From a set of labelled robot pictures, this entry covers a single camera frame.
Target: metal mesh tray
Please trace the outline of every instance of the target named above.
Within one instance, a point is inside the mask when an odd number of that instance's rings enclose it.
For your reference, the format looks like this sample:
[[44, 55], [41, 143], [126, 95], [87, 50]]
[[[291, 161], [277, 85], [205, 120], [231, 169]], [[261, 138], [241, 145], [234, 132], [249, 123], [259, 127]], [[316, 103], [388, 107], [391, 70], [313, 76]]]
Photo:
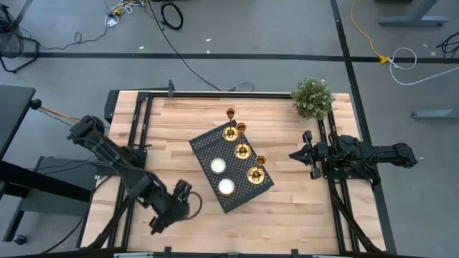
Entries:
[[[236, 124], [236, 121], [233, 120], [232, 126], [236, 126]], [[257, 166], [255, 161], [257, 154], [244, 136], [244, 144], [248, 144], [252, 148], [252, 153], [246, 160], [236, 158], [235, 146], [241, 143], [241, 138], [238, 138], [232, 143], [227, 142], [222, 137], [222, 134], [223, 129], [228, 126], [230, 126], [230, 122], [189, 141], [225, 213], [236, 209], [238, 206], [267, 191], [271, 186], [274, 186], [273, 180], [264, 167], [262, 169], [265, 172], [265, 180], [262, 183], [255, 185], [248, 181], [247, 172], [250, 168]], [[226, 162], [226, 171], [221, 175], [212, 173], [210, 163], [214, 158], [223, 158]], [[229, 178], [235, 183], [235, 192], [231, 196], [222, 196], [219, 194], [218, 184], [223, 178]]]

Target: gold candle holder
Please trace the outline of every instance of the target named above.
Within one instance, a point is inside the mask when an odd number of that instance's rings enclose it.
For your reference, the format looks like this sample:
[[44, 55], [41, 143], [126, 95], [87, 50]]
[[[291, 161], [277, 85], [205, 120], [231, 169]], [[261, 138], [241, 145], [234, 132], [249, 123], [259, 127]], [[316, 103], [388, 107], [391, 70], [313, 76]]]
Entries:
[[245, 129], [247, 126], [244, 123], [238, 123], [236, 125], [236, 130], [239, 133], [241, 137], [241, 143], [236, 145], [235, 147], [235, 155], [237, 158], [241, 160], [245, 160], [250, 157], [250, 154], [252, 154], [252, 150], [250, 149], [249, 145], [244, 144], [244, 133]]
[[257, 166], [247, 172], [247, 179], [250, 183], [260, 184], [265, 180], [265, 171], [262, 169], [265, 163], [266, 158], [264, 156], [257, 156]]
[[232, 127], [232, 118], [235, 116], [236, 111], [232, 108], [227, 109], [227, 116], [229, 118], [229, 127], [223, 129], [223, 138], [226, 141], [233, 142], [239, 137], [239, 133], [236, 128]]

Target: white candle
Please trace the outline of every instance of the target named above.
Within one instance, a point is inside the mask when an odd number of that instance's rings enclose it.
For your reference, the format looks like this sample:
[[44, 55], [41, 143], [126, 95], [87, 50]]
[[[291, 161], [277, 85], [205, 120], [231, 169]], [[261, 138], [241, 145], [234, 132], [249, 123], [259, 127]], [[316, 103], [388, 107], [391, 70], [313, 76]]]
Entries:
[[215, 174], [221, 174], [226, 169], [227, 164], [224, 162], [223, 158], [214, 158], [214, 160], [210, 163], [210, 169]]
[[222, 179], [218, 184], [218, 191], [223, 196], [230, 196], [235, 191], [235, 183], [228, 178]]

